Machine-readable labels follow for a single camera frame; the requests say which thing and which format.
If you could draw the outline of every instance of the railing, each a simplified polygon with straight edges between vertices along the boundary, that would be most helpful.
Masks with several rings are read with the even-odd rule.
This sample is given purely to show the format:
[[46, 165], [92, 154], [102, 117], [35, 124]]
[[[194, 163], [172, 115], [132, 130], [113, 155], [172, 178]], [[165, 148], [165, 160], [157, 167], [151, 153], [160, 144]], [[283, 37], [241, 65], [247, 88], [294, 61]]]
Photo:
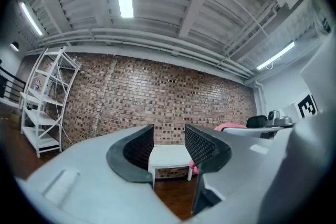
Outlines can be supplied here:
[[0, 99], [18, 104], [20, 92], [23, 92], [26, 82], [12, 75], [7, 70], [0, 67]]

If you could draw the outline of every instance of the white table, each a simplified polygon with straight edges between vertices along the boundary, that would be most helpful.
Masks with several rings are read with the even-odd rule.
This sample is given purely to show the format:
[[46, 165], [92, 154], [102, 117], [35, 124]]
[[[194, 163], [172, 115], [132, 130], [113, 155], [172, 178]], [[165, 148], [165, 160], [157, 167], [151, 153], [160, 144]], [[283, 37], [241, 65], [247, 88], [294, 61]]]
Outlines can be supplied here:
[[156, 169], [189, 166], [190, 160], [185, 145], [155, 145], [148, 163], [148, 172], [153, 175], [153, 189]]

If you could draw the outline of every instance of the desk surface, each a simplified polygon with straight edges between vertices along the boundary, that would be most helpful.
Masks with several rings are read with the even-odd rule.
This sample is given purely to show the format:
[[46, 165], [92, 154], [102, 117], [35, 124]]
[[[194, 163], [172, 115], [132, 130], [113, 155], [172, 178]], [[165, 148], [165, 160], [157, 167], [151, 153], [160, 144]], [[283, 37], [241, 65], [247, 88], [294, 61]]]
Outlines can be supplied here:
[[191, 157], [185, 145], [155, 145], [150, 155], [150, 165], [159, 167], [188, 166]]

